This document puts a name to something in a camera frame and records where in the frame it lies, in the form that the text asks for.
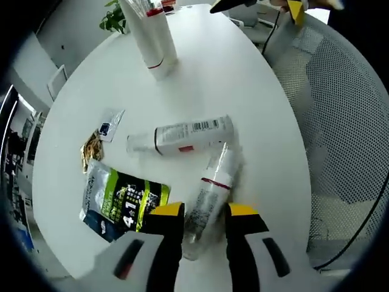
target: red label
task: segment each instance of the red label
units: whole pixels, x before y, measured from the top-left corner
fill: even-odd
[[[193,148],[193,146],[191,145],[191,146],[185,146],[185,147],[178,148],[178,150],[179,150],[180,152],[190,152],[190,151],[193,151],[194,148]]]

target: plastic bottle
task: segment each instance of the plastic bottle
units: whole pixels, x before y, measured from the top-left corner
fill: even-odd
[[[229,116],[158,127],[151,133],[129,135],[127,151],[175,155],[232,142],[234,130]]]
[[[238,163],[236,153],[224,144],[204,171],[199,193],[185,214],[182,252],[186,259],[196,260],[221,232],[219,216],[227,202]]]

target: green snack package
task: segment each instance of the green snack package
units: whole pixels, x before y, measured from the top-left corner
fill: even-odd
[[[157,206],[166,205],[169,193],[170,188],[165,184],[126,175],[91,159],[80,219],[103,238],[117,239],[126,231],[138,232],[142,227],[143,216]],[[93,222],[91,216],[87,216],[88,213],[94,215]],[[96,222],[98,214],[113,225],[109,224],[108,229],[104,220]]]

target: white table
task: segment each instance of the white table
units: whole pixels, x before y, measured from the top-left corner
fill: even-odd
[[[103,162],[170,185],[170,202],[196,195],[209,154],[130,157],[127,135],[229,114],[244,156],[235,202],[253,205],[274,234],[305,252],[311,189],[292,108],[249,39],[209,8],[196,5],[168,16],[179,64],[165,80],[153,79],[131,34],[113,35],[82,62],[51,108],[35,159],[34,215],[47,244],[74,277],[88,272],[94,256],[109,245],[78,218],[85,185],[80,147],[106,107],[126,112],[113,142],[103,144]],[[176,291],[199,285],[205,291],[230,291],[229,274],[221,242],[196,262],[181,261]]]

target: green leaves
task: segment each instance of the green leaves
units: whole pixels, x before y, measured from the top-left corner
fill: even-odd
[[[109,7],[115,4],[113,11],[107,11],[106,15],[103,17],[99,27],[101,29],[109,30],[112,32],[112,29],[120,33],[124,33],[126,26],[126,19],[122,12],[122,8],[119,5],[118,0],[113,0],[107,4],[105,7]]]

